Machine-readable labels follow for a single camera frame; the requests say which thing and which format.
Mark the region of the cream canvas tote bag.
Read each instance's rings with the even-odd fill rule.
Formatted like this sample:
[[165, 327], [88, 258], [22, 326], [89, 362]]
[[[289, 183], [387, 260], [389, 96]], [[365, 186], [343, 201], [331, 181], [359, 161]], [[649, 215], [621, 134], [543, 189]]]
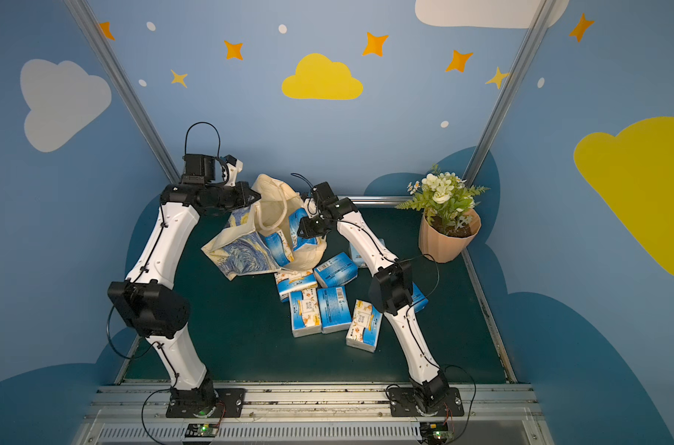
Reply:
[[314, 216], [317, 211], [312, 200], [305, 200], [290, 185], [266, 174], [257, 177], [253, 189], [261, 194], [261, 200], [249, 208], [233, 211], [223, 230], [203, 246], [205, 256], [229, 280], [285, 271], [305, 272], [316, 267], [327, 248], [324, 237], [317, 237], [318, 246], [294, 253], [294, 261], [286, 268], [275, 263], [262, 239], [281, 229], [292, 248], [288, 218], [298, 208]]

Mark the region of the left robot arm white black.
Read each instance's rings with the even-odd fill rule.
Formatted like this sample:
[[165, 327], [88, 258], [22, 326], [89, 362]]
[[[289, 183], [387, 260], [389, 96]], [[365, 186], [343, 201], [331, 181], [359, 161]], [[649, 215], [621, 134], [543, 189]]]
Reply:
[[233, 156], [188, 154], [181, 181], [160, 196], [155, 227], [126, 278], [108, 296], [125, 324], [148, 341], [169, 374], [170, 402], [189, 415], [206, 416], [217, 403], [207, 367], [188, 330], [191, 307], [174, 290], [179, 260], [192, 230], [211, 211], [235, 211], [259, 201], [259, 193], [237, 176]]

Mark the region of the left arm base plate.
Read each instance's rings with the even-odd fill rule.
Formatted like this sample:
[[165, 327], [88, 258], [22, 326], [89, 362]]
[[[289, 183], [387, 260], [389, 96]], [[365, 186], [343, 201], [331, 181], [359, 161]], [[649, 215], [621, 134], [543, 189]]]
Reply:
[[172, 389], [167, 418], [237, 418], [244, 406], [244, 389]]

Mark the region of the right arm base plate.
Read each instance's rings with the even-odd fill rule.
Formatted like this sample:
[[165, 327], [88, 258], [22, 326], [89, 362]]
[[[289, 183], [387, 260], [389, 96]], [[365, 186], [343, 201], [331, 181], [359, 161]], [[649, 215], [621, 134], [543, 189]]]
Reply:
[[458, 389], [450, 389], [446, 396], [432, 408], [422, 410], [415, 389], [389, 385], [385, 389], [391, 417], [462, 417], [465, 415], [463, 401]]

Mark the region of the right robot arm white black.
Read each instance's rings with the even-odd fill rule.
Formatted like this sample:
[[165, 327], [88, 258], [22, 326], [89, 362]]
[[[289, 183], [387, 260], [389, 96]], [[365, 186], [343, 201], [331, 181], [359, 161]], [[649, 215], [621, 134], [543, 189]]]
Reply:
[[372, 280], [369, 297], [396, 333], [404, 352], [414, 399], [422, 413], [433, 413], [443, 404], [449, 384], [431, 354], [413, 309], [413, 279], [409, 261], [387, 250], [349, 198], [319, 198], [307, 203], [308, 216], [301, 220], [299, 234], [320, 237], [335, 231], [344, 237], [365, 261]]

